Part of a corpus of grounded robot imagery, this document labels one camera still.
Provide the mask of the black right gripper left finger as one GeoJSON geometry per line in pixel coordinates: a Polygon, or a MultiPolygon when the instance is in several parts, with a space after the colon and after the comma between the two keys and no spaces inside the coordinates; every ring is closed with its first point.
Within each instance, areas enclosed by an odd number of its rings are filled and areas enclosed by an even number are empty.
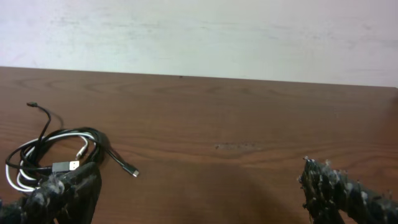
{"type": "Polygon", "coordinates": [[[1,223],[91,223],[101,186],[100,170],[94,162],[65,174],[52,174],[31,194],[1,205],[1,223]]]}

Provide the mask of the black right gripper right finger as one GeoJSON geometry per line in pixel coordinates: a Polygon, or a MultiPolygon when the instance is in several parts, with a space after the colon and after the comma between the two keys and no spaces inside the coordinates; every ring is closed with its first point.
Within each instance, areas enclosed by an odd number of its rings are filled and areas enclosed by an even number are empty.
{"type": "Polygon", "coordinates": [[[347,172],[330,167],[329,162],[303,158],[298,177],[304,192],[302,207],[311,223],[344,223],[340,212],[356,223],[397,224],[397,202],[348,178],[347,172]]]}

